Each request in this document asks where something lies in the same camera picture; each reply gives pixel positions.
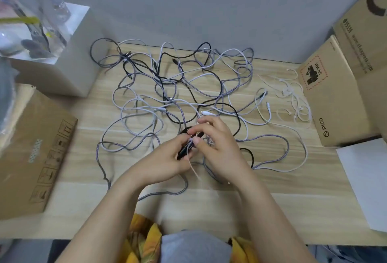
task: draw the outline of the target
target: gray wall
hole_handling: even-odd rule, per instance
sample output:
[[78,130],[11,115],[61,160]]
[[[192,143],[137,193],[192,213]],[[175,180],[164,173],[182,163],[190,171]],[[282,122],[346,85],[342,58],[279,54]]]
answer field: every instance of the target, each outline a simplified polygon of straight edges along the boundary
[[255,57],[303,62],[356,0],[67,0],[92,6],[115,40],[169,41],[220,51],[253,47]]

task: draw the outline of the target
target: plastic bag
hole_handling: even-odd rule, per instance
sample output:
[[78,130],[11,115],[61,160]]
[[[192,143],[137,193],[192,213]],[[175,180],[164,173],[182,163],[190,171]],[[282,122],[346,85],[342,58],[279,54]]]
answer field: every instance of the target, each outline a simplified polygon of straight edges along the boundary
[[0,57],[0,134],[6,133],[7,123],[10,120],[15,102],[15,77],[17,71],[10,62]]

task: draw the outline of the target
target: forearm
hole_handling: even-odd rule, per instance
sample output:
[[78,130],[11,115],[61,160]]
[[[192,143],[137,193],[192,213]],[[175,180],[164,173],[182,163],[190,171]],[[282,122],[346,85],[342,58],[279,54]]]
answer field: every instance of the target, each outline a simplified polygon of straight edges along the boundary
[[315,263],[267,187],[248,170],[235,183],[260,262]]
[[58,263],[116,262],[142,186],[130,171],[114,183],[63,251]]

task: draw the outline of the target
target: hand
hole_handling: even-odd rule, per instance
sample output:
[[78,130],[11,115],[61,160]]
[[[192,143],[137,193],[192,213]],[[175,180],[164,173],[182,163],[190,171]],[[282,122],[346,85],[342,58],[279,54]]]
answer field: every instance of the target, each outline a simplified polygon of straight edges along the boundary
[[128,175],[135,178],[140,187],[144,187],[166,181],[177,174],[186,172],[191,168],[188,159],[192,157],[194,152],[189,152],[180,161],[176,158],[190,137],[188,134],[179,134],[173,139],[162,143],[152,153],[130,167],[127,171]]
[[235,184],[236,178],[249,170],[249,166],[230,129],[216,116],[203,116],[197,122],[199,124],[190,128],[187,133],[193,135],[204,132],[211,137],[215,146],[210,147],[203,139],[194,137],[196,148],[211,162],[216,173]]

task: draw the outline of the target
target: warning label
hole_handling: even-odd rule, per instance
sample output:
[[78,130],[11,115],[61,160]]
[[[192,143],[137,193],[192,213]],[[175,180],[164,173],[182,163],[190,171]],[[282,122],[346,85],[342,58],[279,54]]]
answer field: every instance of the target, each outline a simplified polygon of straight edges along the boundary
[[74,126],[68,123],[66,120],[62,120],[58,129],[58,133],[63,134],[66,137],[70,137],[73,127]]
[[307,90],[313,89],[328,77],[320,56],[314,56],[303,68],[300,69],[302,80]]
[[50,150],[47,154],[47,159],[45,164],[50,167],[58,168],[60,163],[62,162],[62,159],[63,159],[62,152],[56,152],[54,150]]
[[52,184],[55,180],[55,175],[58,169],[43,167],[40,172],[37,183],[39,184]]
[[68,138],[65,138],[59,134],[56,135],[54,143],[52,144],[53,150],[65,151],[69,143]]
[[36,186],[32,191],[30,203],[41,203],[48,199],[51,186]]

